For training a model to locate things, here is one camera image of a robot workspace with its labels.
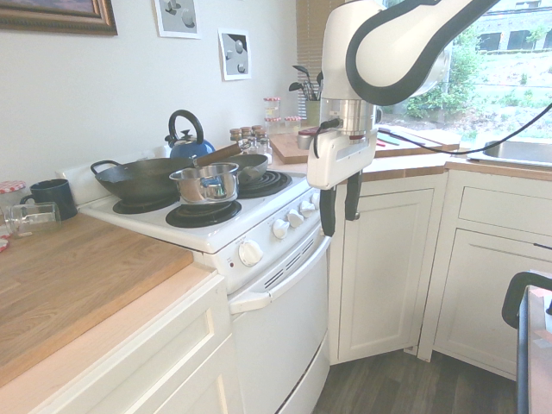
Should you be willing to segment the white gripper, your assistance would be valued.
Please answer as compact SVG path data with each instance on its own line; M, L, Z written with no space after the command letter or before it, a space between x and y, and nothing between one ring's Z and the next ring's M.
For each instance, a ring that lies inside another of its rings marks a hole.
M347 180L345 219L358 218L362 170L374 158L377 129L371 129L360 139L351 140L340 129L331 129L318 135L310 145L307 162L307 181L320 191L320 219L323 233L331 237L336 227L336 187Z

